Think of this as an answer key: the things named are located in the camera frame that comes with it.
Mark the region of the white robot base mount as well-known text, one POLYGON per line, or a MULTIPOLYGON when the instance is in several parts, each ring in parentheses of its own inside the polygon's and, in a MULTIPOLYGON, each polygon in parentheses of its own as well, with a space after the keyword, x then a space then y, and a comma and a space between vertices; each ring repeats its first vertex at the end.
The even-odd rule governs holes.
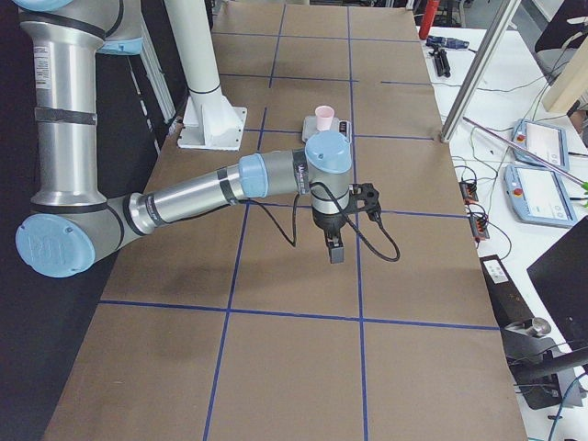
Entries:
POLYGON ((165 8, 189 93, 178 145, 185 149, 239 150, 247 109, 234 107, 221 90, 205 3, 171 0, 165 8))

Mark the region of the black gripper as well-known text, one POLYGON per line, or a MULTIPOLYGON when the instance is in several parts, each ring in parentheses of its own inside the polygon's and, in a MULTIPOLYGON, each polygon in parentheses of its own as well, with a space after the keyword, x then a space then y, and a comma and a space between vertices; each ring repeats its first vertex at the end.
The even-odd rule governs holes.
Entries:
POLYGON ((312 210, 312 218, 317 227, 323 231, 331 264, 342 264, 345 261, 345 248, 341 229, 346 224, 346 215, 342 213, 325 214, 317 209, 312 210))

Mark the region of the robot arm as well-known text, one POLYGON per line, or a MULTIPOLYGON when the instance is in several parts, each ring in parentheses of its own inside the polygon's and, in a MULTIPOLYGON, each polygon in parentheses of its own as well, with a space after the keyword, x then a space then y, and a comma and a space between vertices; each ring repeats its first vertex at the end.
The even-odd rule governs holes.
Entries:
POLYGON ((40 190, 17 228, 22 260, 48 277, 70 277, 132 241, 176 221, 248 199, 311 197, 330 258, 343 259, 341 228, 356 210, 348 138, 318 125, 303 148, 254 153, 235 165, 152 193, 103 196, 97 186, 96 56, 142 49, 137 1, 21 1, 33 42, 40 190))

